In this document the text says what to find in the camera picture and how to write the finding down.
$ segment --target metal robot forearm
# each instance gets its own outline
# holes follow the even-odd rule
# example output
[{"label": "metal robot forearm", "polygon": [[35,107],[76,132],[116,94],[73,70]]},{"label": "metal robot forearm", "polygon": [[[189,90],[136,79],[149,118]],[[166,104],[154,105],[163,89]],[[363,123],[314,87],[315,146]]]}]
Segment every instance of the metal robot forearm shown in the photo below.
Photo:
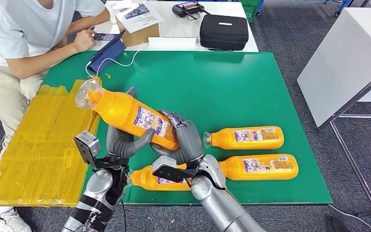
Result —
[{"label": "metal robot forearm", "polygon": [[124,195],[122,189],[121,194],[106,196],[113,181],[110,171],[101,169],[95,172],[62,232],[103,232]]},{"label": "metal robot forearm", "polygon": [[225,189],[217,189],[208,177],[195,176],[190,188],[219,231],[265,232],[231,193]]}]

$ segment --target beige pants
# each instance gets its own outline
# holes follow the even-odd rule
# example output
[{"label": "beige pants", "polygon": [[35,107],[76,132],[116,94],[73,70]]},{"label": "beige pants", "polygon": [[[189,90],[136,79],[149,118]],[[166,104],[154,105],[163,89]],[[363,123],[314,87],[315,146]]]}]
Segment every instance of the beige pants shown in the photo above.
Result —
[{"label": "beige pants", "polygon": [[47,71],[43,71],[20,80],[8,67],[0,67],[0,120],[5,130],[1,156],[8,147],[30,101],[36,96],[46,74]]}]

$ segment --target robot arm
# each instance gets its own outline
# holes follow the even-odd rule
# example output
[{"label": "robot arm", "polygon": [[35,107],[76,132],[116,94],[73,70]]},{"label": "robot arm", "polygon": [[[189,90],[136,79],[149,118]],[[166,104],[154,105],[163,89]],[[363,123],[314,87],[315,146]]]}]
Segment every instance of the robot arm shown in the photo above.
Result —
[{"label": "robot arm", "polygon": [[108,152],[102,159],[96,158],[100,145],[95,136],[84,131],[74,138],[83,160],[95,169],[95,173],[62,232],[103,232],[106,229],[129,182],[128,160],[149,144],[153,135],[153,129],[147,130],[134,141],[132,135],[109,127],[106,138]]},{"label": "robot arm", "polygon": [[219,231],[265,232],[227,191],[224,174],[214,156],[206,155],[200,162],[200,170],[207,174],[197,174],[192,178],[191,193]]},{"label": "robot arm", "polygon": [[[265,232],[227,191],[220,165],[214,156],[204,155],[195,125],[176,113],[160,112],[174,125],[180,147],[175,151],[168,151],[152,144],[153,150],[161,155],[153,163],[153,175],[174,182],[186,179],[191,193],[219,231]],[[177,169],[177,164],[184,162],[187,169]]]}]

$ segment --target hand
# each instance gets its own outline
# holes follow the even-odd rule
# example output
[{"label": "hand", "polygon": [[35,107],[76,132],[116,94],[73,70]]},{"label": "hand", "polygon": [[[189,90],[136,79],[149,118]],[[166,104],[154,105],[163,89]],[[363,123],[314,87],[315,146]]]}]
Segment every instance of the hand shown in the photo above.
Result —
[{"label": "hand", "polygon": [[[127,94],[137,98],[138,94],[135,92],[135,88],[131,87]],[[107,152],[115,154],[122,158],[130,158],[145,145],[149,144],[154,136],[154,129],[150,128],[137,140],[134,140],[134,136],[125,131],[117,129],[113,126],[109,126],[106,137]]]},{"label": "hand", "polygon": [[77,52],[87,51],[95,45],[96,42],[94,41],[92,34],[96,34],[96,32],[93,30],[83,30],[77,33],[76,39],[74,39],[73,42]]},{"label": "hand", "polygon": [[158,110],[166,116],[174,125],[179,143],[179,148],[175,151],[169,151],[161,146],[151,143],[151,148],[160,156],[168,156],[182,164],[188,161],[196,160],[204,155],[202,151],[200,134],[190,120],[185,120],[177,113],[168,113],[165,110]]}]

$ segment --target yellow plastic sheet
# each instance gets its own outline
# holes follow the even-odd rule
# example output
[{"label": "yellow plastic sheet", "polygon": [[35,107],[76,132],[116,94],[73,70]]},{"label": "yellow plastic sheet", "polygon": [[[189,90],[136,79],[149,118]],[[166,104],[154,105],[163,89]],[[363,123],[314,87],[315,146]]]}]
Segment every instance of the yellow plastic sheet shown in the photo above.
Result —
[{"label": "yellow plastic sheet", "polygon": [[42,86],[0,160],[0,205],[75,206],[87,165],[73,137],[96,134],[100,117],[79,109],[65,87]]}]

